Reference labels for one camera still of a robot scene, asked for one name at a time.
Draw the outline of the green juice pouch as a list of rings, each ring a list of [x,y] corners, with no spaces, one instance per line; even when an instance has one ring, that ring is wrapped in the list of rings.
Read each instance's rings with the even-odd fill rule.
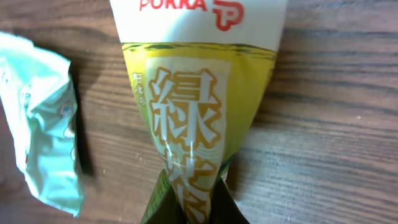
[[[286,1],[114,0],[131,88],[190,223],[209,223],[271,79]]]

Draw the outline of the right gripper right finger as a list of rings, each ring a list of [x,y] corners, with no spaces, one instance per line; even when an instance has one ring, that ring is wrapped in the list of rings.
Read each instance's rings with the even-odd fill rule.
[[[213,189],[210,223],[249,224],[229,194],[229,190],[223,179],[219,179]]]

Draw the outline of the teal snack packet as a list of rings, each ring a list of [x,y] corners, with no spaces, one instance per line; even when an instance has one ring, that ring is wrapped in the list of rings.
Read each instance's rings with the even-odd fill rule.
[[[78,217],[85,191],[78,163],[78,109],[71,62],[21,36],[1,33],[1,102],[16,166],[31,194]]]

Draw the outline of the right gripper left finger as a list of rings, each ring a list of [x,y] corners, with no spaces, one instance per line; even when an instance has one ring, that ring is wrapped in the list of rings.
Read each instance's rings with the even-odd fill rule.
[[[159,174],[141,224],[187,224],[165,170]]]

